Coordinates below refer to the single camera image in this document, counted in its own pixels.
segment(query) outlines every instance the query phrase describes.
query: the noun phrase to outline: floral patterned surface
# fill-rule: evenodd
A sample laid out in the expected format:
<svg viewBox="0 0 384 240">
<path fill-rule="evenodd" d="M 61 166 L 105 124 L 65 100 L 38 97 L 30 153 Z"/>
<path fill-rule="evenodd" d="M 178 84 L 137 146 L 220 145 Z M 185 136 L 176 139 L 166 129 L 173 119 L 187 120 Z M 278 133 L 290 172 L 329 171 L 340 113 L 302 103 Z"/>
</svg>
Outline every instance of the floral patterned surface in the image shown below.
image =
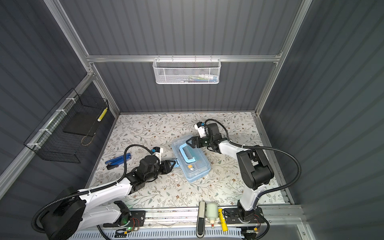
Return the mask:
<svg viewBox="0 0 384 240">
<path fill-rule="evenodd" d="M 123 155 L 124 149 L 130 144 L 141 144 L 149 149 L 160 146 L 164 148 L 163 160 L 174 158 L 172 141 L 185 134 L 198 135 L 194 124 L 208 118 L 216 119 L 226 126 L 234 142 L 262 145 L 250 112 L 120 115 L 91 186 L 101 185 L 121 176 L 123 165 L 107 170 L 105 162 Z M 128 171 L 138 166 L 139 161 L 148 154 L 139 147 L 130 148 L 128 152 L 132 154 L 132 159 L 127 162 Z M 141 190 L 121 200 L 129 208 L 194 207 L 202 200 L 219 205 L 237 204 L 245 186 L 237 160 L 210 152 L 206 148 L 203 148 L 203 152 L 211 162 L 211 170 L 205 177 L 189 183 L 181 168 L 174 168 L 170 174 L 159 175 L 154 182 L 147 183 Z M 276 179 L 273 178 L 267 189 L 277 186 Z M 263 195 L 259 203 L 282 204 L 284 199 L 281 192 L 277 191 Z"/>
</svg>

